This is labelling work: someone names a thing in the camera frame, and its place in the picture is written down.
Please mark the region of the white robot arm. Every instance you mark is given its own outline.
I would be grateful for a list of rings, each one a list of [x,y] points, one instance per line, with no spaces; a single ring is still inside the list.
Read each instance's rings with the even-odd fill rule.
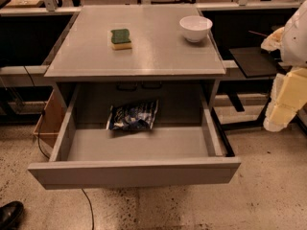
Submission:
[[[307,1],[284,27],[262,42],[261,48],[268,52],[279,50],[282,62],[292,67],[286,75],[276,75],[265,114],[265,130],[277,132],[307,104]]]

